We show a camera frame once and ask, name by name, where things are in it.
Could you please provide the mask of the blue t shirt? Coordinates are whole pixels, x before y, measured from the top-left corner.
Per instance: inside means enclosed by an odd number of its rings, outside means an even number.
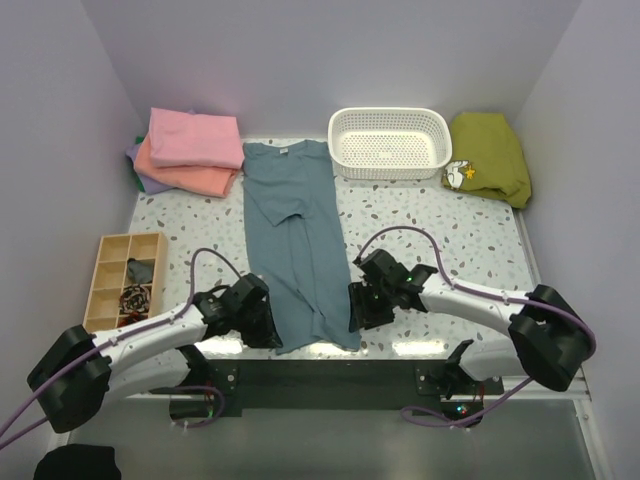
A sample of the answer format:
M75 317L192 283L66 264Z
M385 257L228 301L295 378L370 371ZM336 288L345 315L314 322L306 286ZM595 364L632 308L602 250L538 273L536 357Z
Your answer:
M250 269L271 297L279 353L318 341L355 351L350 270L328 146L303 140L243 146L244 227Z

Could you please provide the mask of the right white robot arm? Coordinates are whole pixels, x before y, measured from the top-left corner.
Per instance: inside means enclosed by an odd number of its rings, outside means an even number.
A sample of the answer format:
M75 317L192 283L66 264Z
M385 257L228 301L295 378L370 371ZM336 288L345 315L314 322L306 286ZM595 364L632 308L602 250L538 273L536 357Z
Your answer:
M358 255L354 264L362 278L349 286L352 331L391 324L402 309L458 317L500 334L492 343L465 340L449 355L445 379L456 392L520 375L564 392L595 352L593 332L546 285L531 292L482 287L448 276L441 265L407 268L383 249Z

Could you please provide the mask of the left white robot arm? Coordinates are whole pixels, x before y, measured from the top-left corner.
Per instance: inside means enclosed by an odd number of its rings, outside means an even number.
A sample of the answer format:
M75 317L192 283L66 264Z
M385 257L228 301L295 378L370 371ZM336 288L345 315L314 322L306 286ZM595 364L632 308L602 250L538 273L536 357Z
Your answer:
M101 407L157 389L210 390L214 374L198 343L235 331L255 349L281 345L269 288L249 273L232 286L197 292L178 307L96 333L65 330L27 377L45 420L58 433L84 425Z

